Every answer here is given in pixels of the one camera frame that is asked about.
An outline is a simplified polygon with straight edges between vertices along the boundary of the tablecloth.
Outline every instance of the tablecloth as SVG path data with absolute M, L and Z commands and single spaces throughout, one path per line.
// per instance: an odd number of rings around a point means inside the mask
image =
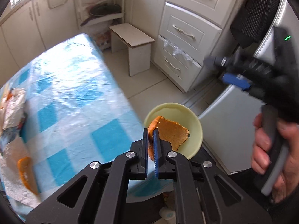
M 112 161 L 142 138 L 142 123 L 102 53 L 85 34 L 47 50 L 9 83 L 27 92 L 28 117 L 21 137 L 32 157 L 42 200 L 90 162 Z M 170 180 L 155 178 L 154 163 L 149 159 L 148 179 L 130 181 L 127 202 L 171 190 Z M 31 210 L 11 198 L 9 201 L 21 217 Z

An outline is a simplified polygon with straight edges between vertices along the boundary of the metal bolt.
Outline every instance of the metal bolt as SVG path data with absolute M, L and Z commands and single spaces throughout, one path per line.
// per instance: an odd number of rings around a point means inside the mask
M 100 163 L 98 161 L 93 161 L 91 164 L 90 164 L 90 167 L 93 168 L 93 169 L 96 169 L 100 166 Z
M 126 153 L 126 157 L 128 157 L 128 158 L 135 157 L 135 155 L 136 155 L 135 152 L 127 152 L 127 153 Z
M 226 60 L 227 60 L 226 57 L 222 59 L 222 61 L 221 61 L 221 65 L 222 65 L 222 66 L 225 64 Z
M 168 157 L 176 157 L 177 156 L 176 152 L 173 152 L 173 151 L 167 153 L 167 155 L 168 155 Z
M 202 164 L 204 167 L 212 167 L 212 163 L 210 161 L 204 161 Z

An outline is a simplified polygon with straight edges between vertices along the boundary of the black pan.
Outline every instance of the black pan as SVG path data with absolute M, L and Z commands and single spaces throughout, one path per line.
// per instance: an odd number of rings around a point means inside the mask
M 90 9 L 89 11 L 90 17 L 85 19 L 80 24 L 80 26 L 84 26 L 92 19 L 103 17 L 109 14 L 114 14 L 114 13 L 121 13 L 121 6 L 114 3 L 97 4 Z

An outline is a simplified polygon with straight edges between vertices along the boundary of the wooden bench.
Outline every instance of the wooden bench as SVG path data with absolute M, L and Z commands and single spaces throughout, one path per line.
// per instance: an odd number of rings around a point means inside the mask
M 109 27 L 111 30 L 111 52 L 129 48 L 129 76 L 150 68 L 151 43 L 155 40 L 131 24 Z

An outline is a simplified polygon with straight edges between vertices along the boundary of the stool leg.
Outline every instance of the stool leg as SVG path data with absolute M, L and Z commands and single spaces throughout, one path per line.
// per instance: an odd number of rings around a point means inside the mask
M 111 31 L 111 52 L 114 53 L 126 48 L 127 45 L 123 43 L 123 41 Z
M 146 71 L 150 68 L 151 44 L 129 47 L 129 76 Z

